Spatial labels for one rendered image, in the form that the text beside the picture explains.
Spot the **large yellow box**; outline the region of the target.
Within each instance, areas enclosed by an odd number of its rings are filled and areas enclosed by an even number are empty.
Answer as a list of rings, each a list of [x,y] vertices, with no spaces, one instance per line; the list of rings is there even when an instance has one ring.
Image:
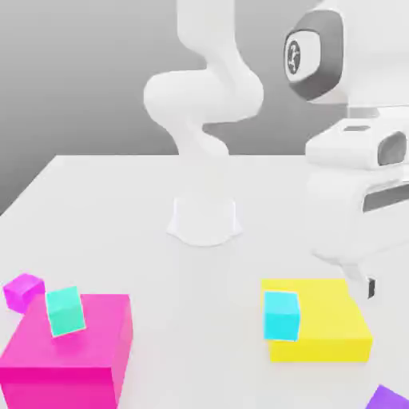
[[[300,332],[295,342],[266,340],[274,363],[363,363],[368,361],[372,334],[343,279],[263,279],[266,291],[296,292]]]

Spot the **small magenta cube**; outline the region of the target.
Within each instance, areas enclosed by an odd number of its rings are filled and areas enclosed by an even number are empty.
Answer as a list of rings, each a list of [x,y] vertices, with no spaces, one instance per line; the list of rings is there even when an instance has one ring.
[[[22,273],[3,287],[9,309],[24,314],[32,299],[45,292],[45,282],[36,276]]]

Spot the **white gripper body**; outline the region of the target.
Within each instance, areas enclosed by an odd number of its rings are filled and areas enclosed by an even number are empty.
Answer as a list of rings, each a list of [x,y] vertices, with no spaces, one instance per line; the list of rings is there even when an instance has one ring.
[[[409,243],[409,181],[403,168],[312,168],[306,187],[312,254],[330,264],[358,264]]]

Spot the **large pink box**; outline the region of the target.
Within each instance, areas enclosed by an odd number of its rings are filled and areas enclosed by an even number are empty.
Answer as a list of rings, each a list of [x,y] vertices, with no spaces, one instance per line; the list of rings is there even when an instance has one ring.
[[[83,294],[85,329],[53,337],[36,296],[0,356],[7,409],[117,409],[133,342],[126,294]]]

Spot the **small teal cube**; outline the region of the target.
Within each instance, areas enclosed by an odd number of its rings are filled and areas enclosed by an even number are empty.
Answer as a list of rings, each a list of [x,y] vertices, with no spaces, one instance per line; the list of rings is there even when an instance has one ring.
[[[53,337],[86,328],[81,297],[76,286],[46,293],[46,312]]]

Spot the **small cyan cube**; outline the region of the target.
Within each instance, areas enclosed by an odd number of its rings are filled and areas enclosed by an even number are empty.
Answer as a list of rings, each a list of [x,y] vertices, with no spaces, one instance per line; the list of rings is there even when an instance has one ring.
[[[295,342],[300,332],[300,302],[296,292],[266,291],[263,295],[266,340]]]

